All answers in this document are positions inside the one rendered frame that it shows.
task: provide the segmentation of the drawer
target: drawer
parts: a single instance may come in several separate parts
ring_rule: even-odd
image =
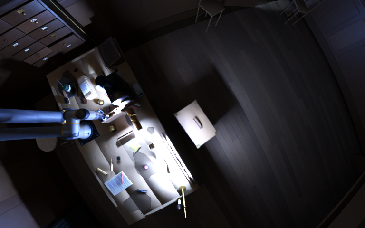
[[[46,35],[52,34],[57,29],[65,26],[62,24],[61,21],[58,19],[51,21],[50,23],[45,24],[44,26],[41,26],[40,28],[34,30],[33,32],[29,33],[28,35],[33,37],[36,40],[40,40]]]
[[[71,45],[68,45],[68,47],[64,47],[62,50],[59,51],[60,54],[65,54],[66,52],[69,52],[73,49],[75,49],[77,46],[80,46],[84,42],[80,39],[78,39],[76,42],[72,43]]]
[[[23,7],[12,10],[11,13],[8,13],[1,19],[12,26],[16,26],[34,15],[39,14],[45,9],[46,8],[44,8],[39,2],[32,1]]]
[[[10,29],[0,36],[0,50],[10,45],[14,41],[22,38],[23,36],[25,36],[25,34],[17,30],[16,28]]]
[[[11,26],[10,24],[6,23],[3,20],[0,20],[0,34],[8,31],[9,29],[11,29],[13,26]]]
[[[59,30],[56,30],[52,34],[44,37],[40,40],[40,42],[44,45],[50,45],[53,42],[56,42],[57,40],[63,38],[64,36],[71,33],[71,30],[69,30],[66,26],[60,28]]]
[[[64,38],[63,40],[59,41],[58,43],[52,45],[49,47],[49,49],[51,49],[52,51],[55,52],[60,52],[60,50],[62,50],[63,48],[69,46],[72,43],[75,43],[76,41],[78,41],[79,39],[77,38],[77,36],[75,36],[74,34],[72,34],[69,37]]]
[[[24,37],[18,39],[17,41],[11,43],[9,46],[4,48],[0,52],[5,55],[8,55],[8,56],[13,56],[17,52],[20,52],[22,50],[22,48],[28,47],[29,45],[31,45],[34,42],[36,42],[36,40],[33,39],[32,37],[24,36]]]
[[[42,25],[52,21],[55,18],[55,15],[46,10],[36,16],[29,18],[20,25],[16,26],[16,28],[24,33],[30,33],[31,31],[38,29]]]
[[[44,48],[44,44],[35,42],[34,44],[22,49],[20,52],[15,54],[13,57],[19,61],[23,61],[24,59],[28,58],[29,56],[36,54],[37,51]]]
[[[57,54],[58,54],[57,52],[52,52],[51,54],[47,55],[45,58],[38,60],[35,64],[33,64],[33,66],[42,67],[45,64],[49,63],[49,60],[52,60],[52,57]]]
[[[43,48],[40,51],[37,51],[35,54],[29,56],[24,60],[24,62],[33,64],[39,60],[41,60],[43,57],[46,57],[47,55],[51,54],[53,51],[49,49],[48,47]]]

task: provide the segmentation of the blue sheet of paper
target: blue sheet of paper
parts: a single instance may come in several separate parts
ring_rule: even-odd
[[[113,196],[116,196],[118,193],[128,188],[133,183],[128,179],[128,177],[122,171],[118,173],[116,176],[114,176],[112,179],[105,182],[104,184],[113,194]]]

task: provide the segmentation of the chair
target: chair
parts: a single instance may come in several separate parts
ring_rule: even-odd
[[[218,3],[216,0],[199,0],[198,3],[198,11],[196,12],[196,19],[195,19],[195,23],[198,20],[198,16],[202,15],[203,13],[199,14],[199,8],[202,8],[205,11],[205,16],[207,16],[207,14],[209,14],[212,17],[214,17],[215,15],[219,14],[218,20],[215,23],[215,26],[217,26],[219,19],[222,16],[223,10],[225,9],[220,3]],[[209,25],[211,25],[211,19],[209,20],[207,29],[205,32],[208,31]]]
[[[287,13],[287,9],[290,7],[290,6],[293,6],[294,7],[294,10],[288,14]],[[288,20],[284,23],[288,23],[293,17],[297,18],[297,14],[298,13],[304,13],[304,15],[300,18],[298,18],[292,25],[294,25],[295,23],[297,23],[300,19],[302,19],[305,15],[309,14],[309,10],[308,10],[308,7],[306,6],[305,2],[301,1],[301,0],[294,0],[293,2],[291,2],[286,8],[284,11],[282,11],[281,14],[283,13],[286,13],[287,17],[288,17]]]

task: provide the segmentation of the small box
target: small box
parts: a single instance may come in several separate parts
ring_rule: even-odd
[[[86,75],[81,76],[78,80],[78,86],[86,100],[94,100],[97,98],[97,92],[93,83],[90,81],[90,78]]]

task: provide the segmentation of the wooden floor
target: wooden floor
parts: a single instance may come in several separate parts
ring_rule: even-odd
[[[359,147],[346,106],[304,23],[283,25],[287,4],[223,15],[207,33],[204,21],[125,53],[205,186],[188,197],[188,219],[170,206],[132,227],[313,228],[354,184]],[[200,149],[173,116],[195,99],[219,133]]]

